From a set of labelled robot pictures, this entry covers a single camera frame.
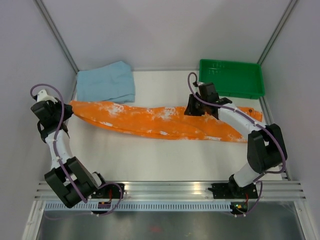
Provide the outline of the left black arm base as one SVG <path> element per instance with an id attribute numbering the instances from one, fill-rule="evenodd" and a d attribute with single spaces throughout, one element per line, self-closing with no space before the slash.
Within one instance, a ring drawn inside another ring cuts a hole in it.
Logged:
<path id="1" fill-rule="evenodd" d="M 122 199 L 121 191 L 117 185 L 108 184 L 91 195 L 92 199 Z"/>

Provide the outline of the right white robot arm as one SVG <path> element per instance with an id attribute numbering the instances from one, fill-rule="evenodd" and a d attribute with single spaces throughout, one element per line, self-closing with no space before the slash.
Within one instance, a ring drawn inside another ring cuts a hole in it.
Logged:
<path id="1" fill-rule="evenodd" d="M 247 140 L 247 163 L 230 177 L 227 189 L 230 196 L 240 198 L 245 194 L 246 186 L 264 175 L 284 172 L 288 156 L 277 124 L 266 125 L 255 120 L 225 97 L 209 103 L 190 94 L 184 114 L 202 116 L 205 113 L 228 124 Z"/>

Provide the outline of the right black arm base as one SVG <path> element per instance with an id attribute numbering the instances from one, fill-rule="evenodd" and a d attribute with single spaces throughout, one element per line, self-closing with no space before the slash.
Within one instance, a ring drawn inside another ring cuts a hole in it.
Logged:
<path id="1" fill-rule="evenodd" d="M 239 187 L 235 181 L 234 175 L 229 177 L 228 183 L 212 183 L 207 188 L 212 192 L 214 199 L 257 199 L 258 192 L 257 187 L 251 183 L 245 187 Z"/>

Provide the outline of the orange tie-dye trousers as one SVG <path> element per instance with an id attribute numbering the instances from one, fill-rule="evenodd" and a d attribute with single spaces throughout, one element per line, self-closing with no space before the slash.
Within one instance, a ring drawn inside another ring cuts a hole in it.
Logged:
<path id="1" fill-rule="evenodd" d="M 207 113 L 185 115 L 184 106 L 147 108 L 77 100 L 70 105 L 75 116 L 95 127 L 145 138 L 246 143 L 249 134 Z"/>

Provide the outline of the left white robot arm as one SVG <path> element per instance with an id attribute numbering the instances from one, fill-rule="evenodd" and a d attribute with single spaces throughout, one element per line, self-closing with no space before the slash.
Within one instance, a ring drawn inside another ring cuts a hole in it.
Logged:
<path id="1" fill-rule="evenodd" d="M 90 173 L 72 154 L 70 136 L 65 121 L 72 115 L 72 106 L 60 101 L 42 100 L 31 107 L 37 116 L 37 128 L 41 139 L 49 146 L 51 169 L 44 175 L 46 183 L 67 208 L 81 201 L 86 202 L 92 194 L 105 198 L 109 186 L 98 172 Z"/>

